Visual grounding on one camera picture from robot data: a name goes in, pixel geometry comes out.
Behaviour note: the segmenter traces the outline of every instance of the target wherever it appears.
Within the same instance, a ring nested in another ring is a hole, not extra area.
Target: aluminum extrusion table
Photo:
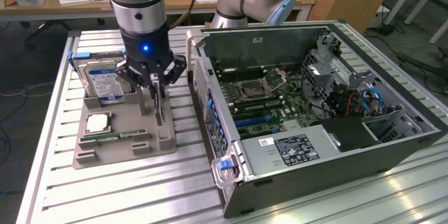
[[[431,111],[448,122],[448,108],[348,24],[335,24]],[[186,32],[171,31],[176,54]],[[39,140],[18,223],[412,223],[448,220],[448,139],[415,153],[386,173],[320,191],[234,219],[224,219],[195,118],[186,75],[171,85],[178,152],[72,169],[84,89],[67,53],[123,48],[118,30],[71,33]],[[343,58],[366,68],[348,48]]]

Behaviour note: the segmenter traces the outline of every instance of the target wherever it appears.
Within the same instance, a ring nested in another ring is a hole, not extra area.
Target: blue cable
[[[378,96],[378,101],[380,103],[380,107],[382,107],[382,113],[386,114],[386,106],[384,106],[384,101],[383,101],[383,98],[382,98],[382,94],[379,92],[379,90],[374,89],[374,88],[367,88],[362,91],[362,104],[363,104],[363,107],[366,108],[367,111],[371,111],[371,108],[368,107],[367,105],[367,102],[366,102],[366,98],[364,98],[364,92],[367,91],[371,91],[376,94]]]

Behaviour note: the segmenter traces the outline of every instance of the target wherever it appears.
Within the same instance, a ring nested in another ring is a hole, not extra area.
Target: blue hard drive label
[[[287,166],[319,159],[319,154],[306,134],[274,141]]]
[[[123,89],[120,82],[116,80],[115,69],[91,70],[90,76],[102,103],[118,103],[118,100],[123,98]]]

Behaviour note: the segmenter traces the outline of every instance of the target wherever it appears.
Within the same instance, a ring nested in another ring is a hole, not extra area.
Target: cable
[[[0,33],[8,29],[11,22],[8,21],[7,26],[4,28],[0,28]]]
[[[363,104],[366,110],[371,111],[371,107],[367,105],[367,101],[366,101],[366,97],[364,97],[364,92],[368,92],[368,91],[376,94],[378,101],[379,101],[380,107],[382,107],[382,113],[384,114],[386,113],[386,106],[384,106],[382,94],[380,94],[379,90],[376,90],[375,88],[367,88],[360,93],[362,104]]]
[[[6,141],[8,143],[8,146],[10,146],[10,151],[8,151],[8,154],[7,154],[7,157],[4,159],[4,161],[2,162],[0,166],[6,163],[8,157],[10,157],[10,153],[12,152],[14,153],[14,156],[16,158],[16,164],[18,164],[18,169],[19,169],[19,178],[16,180],[16,182],[14,183],[12,186],[10,186],[10,188],[0,192],[0,198],[11,193],[14,193],[14,189],[20,185],[20,182],[23,181],[23,174],[24,174],[24,170],[23,170],[23,164],[22,164],[22,160],[20,160],[20,156],[19,156],[19,153],[18,153],[18,150],[16,150],[16,147],[14,145],[14,143],[11,142],[11,139],[10,139],[10,136],[6,132],[6,130],[3,129],[3,127],[0,126],[0,131],[3,132],[4,134],[4,138],[0,137],[0,140]]]
[[[416,64],[414,64],[414,63],[410,62],[410,61],[404,61],[404,62],[410,63],[412,66],[415,66],[415,67],[422,71],[422,73],[423,73],[423,75],[424,75],[423,84],[426,85],[427,89],[428,89],[430,91],[432,91],[434,93],[436,93],[436,94],[443,94],[443,95],[446,95],[446,93],[444,93],[443,91],[438,91],[438,90],[435,90],[435,89],[432,89],[432,88],[430,87],[430,85],[428,85],[428,79],[430,79],[430,77],[428,77],[428,74],[427,74],[426,69],[423,69],[420,66],[418,66]]]
[[[4,93],[0,92],[0,95],[4,96],[4,97],[15,97],[15,96],[18,96],[18,95],[23,95],[23,96],[26,96],[26,94],[24,94],[26,89],[27,89],[28,91],[31,91],[31,90],[35,89],[35,88],[39,88],[39,87],[43,87],[43,86],[48,86],[48,85],[54,85],[54,84],[55,84],[55,82],[43,82],[43,83],[39,83],[39,84],[36,84],[36,85],[31,85],[31,86],[26,87],[26,88],[22,89],[22,91],[18,92],[18,93],[14,93],[14,94],[4,94]],[[28,94],[28,97],[43,97],[43,96],[50,95],[50,94],[52,94],[52,92],[47,92],[47,93],[43,93],[43,94],[34,94],[34,95],[30,95],[30,94]]]
[[[399,55],[398,52],[392,49],[391,45],[386,42],[386,40],[384,40],[380,36],[374,36],[374,35],[370,35],[368,33],[366,33],[366,34],[368,35],[367,37],[376,38],[376,39],[382,40],[382,41],[384,42],[384,44],[387,45],[387,47],[390,48],[390,50],[392,51],[392,53],[394,53],[396,56]],[[404,61],[404,62],[407,62],[407,63],[410,63],[412,66],[415,66],[415,67],[422,71],[422,73],[424,74],[424,86],[427,87],[427,89],[428,89],[430,91],[432,91],[434,93],[446,95],[446,93],[444,93],[443,91],[438,91],[438,90],[435,90],[435,89],[432,89],[432,88],[430,87],[430,85],[428,85],[428,79],[430,79],[430,77],[428,77],[428,74],[427,74],[427,72],[426,72],[426,69],[423,69],[420,66],[418,66],[418,65],[414,64],[412,62],[408,62],[408,61]]]
[[[12,117],[12,115],[22,109],[22,107],[26,106],[27,104],[27,101],[28,101],[28,95],[30,95],[30,92],[28,92],[28,89],[24,89],[27,91],[26,93],[26,98],[23,99],[23,102],[20,104],[20,106],[11,112],[10,115],[7,115],[2,120],[0,120],[0,123],[3,123],[10,117]]]
[[[184,12],[184,14],[183,14],[183,15],[180,16],[180,18],[176,20],[176,22],[172,23],[172,24],[170,25],[170,29],[176,28],[176,27],[184,22],[184,20],[187,19],[187,17],[188,17],[190,14],[191,14],[191,10],[194,9],[195,1],[196,1],[196,0],[191,0],[191,4],[190,4],[190,7],[188,7],[188,10]]]
[[[390,48],[390,50],[394,52],[395,55],[399,55],[398,52],[392,49],[391,45],[388,44],[388,42],[386,42],[386,40],[379,36],[379,35],[371,35],[368,34],[367,32],[364,32],[367,34],[366,37],[371,37],[371,38],[376,38],[379,39],[380,41],[384,42],[384,44],[387,45],[387,47]]]
[[[408,11],[411,10],[411,7],[419,2],[420,0],[416,0],[415,2],[412,2],[412,4],[408,6],[408,9],[406,9],[404,13],[396,18],[395,20],[395,24],[392,25],[395,27],[395,31],[398,31],[399,33],[404,34],[404,29],[402,26],[399,26],[399,20],[404,17],[404,15],[408,13]]]
[[[348,103],[347,103],[347,112],[346,112],[346,115],[348,115],[348,112],[350,112],[350,107],[351,107],[354,95],[355,95],[355,93],[350,95],[350,99],[348,99]]]
[[[6,142],[7,148],[8,148],[6,158],[0,162],[0,167],[2,167],[3,164],[7,162],[7,160],[10,158],[10,155],[11,155],[11,140],[10,140],[8,134],[7,134],[7,132],[6,132],[6,130],[3,129],[2,126],[0,126],[0,131],[3,132],[3,134],[6,136],[6,138],[3,139],[3,141]]]
[[[7,103],[22,103],[22,101],[12,101],[12,100],[3,100],[0,99],[0,101],[7,102]],[[10,123],[7,123],[6,125],[2,125],[3,128],[10,128],[14,124],[16,124],[27,115],[28,112],[28,106],[27,104],[23,106],[23,113],[19,117],[16,117]]]
[[[0,147],[0,151],[3,151],[8,146],[8,142],[3,137],[0,137],[0,141],[3,142],[3,146]]]
[[[315,107],[315,108],[319,108],[320,110],[323,110],[324,112],[327,112],[327,113],[330,113],[330,114],[334,113],[332,111],[326,110],[323,107],[320,107],[320,106],[318,106],[318,105],[315,105],[315,104],[312,104],[312,103],[310,103],[310,106],[312,106],[312,107]]]

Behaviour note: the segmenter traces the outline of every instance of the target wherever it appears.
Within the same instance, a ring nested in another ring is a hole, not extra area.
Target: black cable
[[[11,22],[8,21],[7,26],[4,28],[0,28],[0,33],[8,29]]]
[[[20,190],[12,190],[12,191],[0,191],[0,195],[6,196],[6,195],[14,195],[14,194],[23,194],[24,191]]]
[[[427,89],[431,90],[434,93],[444,94],[443,91],[438,91],[438,90],[432,89],[432,88],[428,86],[428,83],[427,83],[427,82],[428,82],[430,77],[428,77],[427,71],[426,71],[420,66],[418,66],[416,64],[414,64],[412,62],[408,62],[408,61],[404,61],[404,62],[406,62],[406,63],[410,63],[412,66],[415,66],[415,67],[422,71],[422,73],[423,73],[423,75],[424,75],[423,84],[426,85]]]
[[[324,112],[327,112],[327,113],[330,113],[330,114],[334,113],[332,111],[326,110],[323,107],[320,107],[320,106],[318,106],[318,105],[315,105],[315,104],[312,104],[312,103],[310,103],[310,106],[312,106],[312,107],[315,107],[315,108],[319,108],[322,111],[324,111]]]
[[[367,37],[376,38],[376,39],[382,40],[382,41],[384,42],[384,44],[387,45],[387,47],[390,48],[390,50],[392,51],[392,53],[394,53],[396,56],[399,55],[398,52],[392,49],[391,45],[386,42],[386,40],[384,40],[380,36],[374,36],[374,35],[370,35],[368,33],[366,33],[366,34],[368,35]],[[430,87],[430,85],[428,85],[428,79],[430,79],[430,77],[428,77],[428,74],[427,74],[427,72],[426,72],[426,69],[423,69],[420,66],[418,66],[418,65],[414,64],[412,62],[408,62],[408,61],[404,61],[404,62],[407,62],[407,63],[410,63],[412,66],[415,66],[415,67],[422,71],[422,73],[424,74],[424,85],[426,85],[427,89],[428,89],[430,91],[432,91],[434,93],[444,94],[444,92],[438,91],[438,90],[435,90],[435,89],[432,89],[432,88]]]
[[[27,88],[23,88],[22,90],[26,90],[26,98],[23,99],[23,102],[20,104],[20,106],[10,113],[10,115],[7,115],[2,120],[0,123],[3,123],[10,117],[14,116],[14,114],[22,109],[22,107],[26,106],[27,101],[28,101],[28,97],[30,97],[30,91]]]
[[[188,10],[184,12],[184,14],[180,16],[180,18],[176,20],[175,23],[170,25],[170,29],[176,28],[186,20],[186,18],[190,16],[191,11],[194,10],[196,0],[191,0]]]
[[[3,146],[0,147],[0,151],[3,151],[8,146],[8,142],[3,137],[0,137],[0,141],[3,142]]]
[[[396,18],[395,20],[395,24],[394,24],[394,27],[395,27],[395,31],[398,31],[399,33],[404,34],[404,29],[402,26],[399,26],[399,20],[404,17],[404,15],[408,13],[408,11],[411,10],[411,7],[419,2],[420,0],[416,0],[412,2],[412,4],[408,6],[408,9],[406,9],[404,13]]]
[[[395,52],[395,50],[392,49],[392,47],[391,47],[391,45],[388,44],[388,42],[386,42],[386,40],[384,40],[380,36],[378,36],[378,35],[371,35],[371,34],[368,34],[367,32],[364,32],[364,33],[367,34],[367,36],[364,36],[364,37],[376,38],[376,39],[379,39],[380,41],[383,41],[384,44],[387,45],[387,47],[390,48],[390,50],[392,51],[392,53],[394,53],[395,55],[399,55],[398,52]]]
[[[3,132],[4,136],[6,136],[6,140],[7,140],[7,147],[8,147],[8,150],[7,150],[7,156],[6,158],[2,160],[0,162],[0,167],[3,166],[3,164],[7,162],[8,158],[10,158],[10,155],[11,155],[11,139],[10,139],[10,136],[6,132],[6,130],[3,129],[3,127],[0,126],[0,131]]]

